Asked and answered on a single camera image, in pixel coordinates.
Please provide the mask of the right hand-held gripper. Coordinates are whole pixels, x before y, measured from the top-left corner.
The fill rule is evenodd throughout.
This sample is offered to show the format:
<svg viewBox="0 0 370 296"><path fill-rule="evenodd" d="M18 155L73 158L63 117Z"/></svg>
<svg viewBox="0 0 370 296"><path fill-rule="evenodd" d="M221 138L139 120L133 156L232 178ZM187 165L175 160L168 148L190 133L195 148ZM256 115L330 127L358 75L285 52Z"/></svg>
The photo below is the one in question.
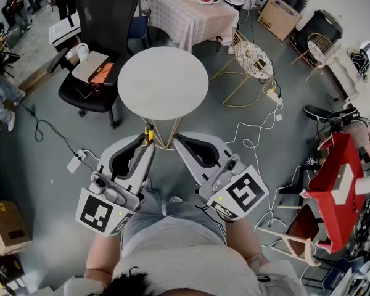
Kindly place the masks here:
<svg viewBox="0 0 370 296"><path fill-rule="evenodd" d="M183 131L173 142L196 183L202 185L199 195L223 217L242 219L268 196L256 169L245 166L237 154L232 155L219 137Z"/></svg>

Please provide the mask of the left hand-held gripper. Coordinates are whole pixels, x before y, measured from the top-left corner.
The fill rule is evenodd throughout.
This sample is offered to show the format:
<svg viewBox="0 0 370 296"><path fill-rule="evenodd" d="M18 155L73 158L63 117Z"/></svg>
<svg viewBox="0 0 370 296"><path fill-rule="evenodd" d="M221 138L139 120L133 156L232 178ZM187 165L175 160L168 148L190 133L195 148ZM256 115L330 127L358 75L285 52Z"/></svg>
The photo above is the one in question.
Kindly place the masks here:
<svg viewBox="0 0 370 296"><path fill-rule="evenodd" d="M143 142L144 134L132 135L103 151L98 172L92 173L89 187L81 190L77 222L102 236L115 236L123 230L145 201L140 189L154 159L155 142ZM129 191L113 182L115 178L130 179Z"/></svg>

